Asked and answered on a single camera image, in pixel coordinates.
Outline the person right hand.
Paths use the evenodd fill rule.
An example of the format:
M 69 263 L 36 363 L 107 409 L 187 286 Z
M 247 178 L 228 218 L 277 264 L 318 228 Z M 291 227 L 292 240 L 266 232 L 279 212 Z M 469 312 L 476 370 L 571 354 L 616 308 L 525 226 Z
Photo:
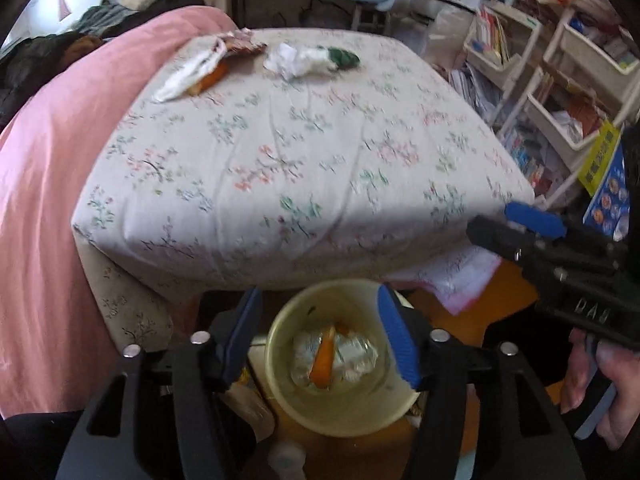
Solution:
M 573 349 L 561 389 L 562 413 L 582 404 L 590 370 L 586 333 L 574 328 L 570 333 L 570 342 Z M 626 348 L 604 340 L 599 342 L 594 359 L 600 372 L 617 390 L 612 405 L 598 423 L 597 433 L 611 450 L 617 450 L 639 417 L 639 357 Z

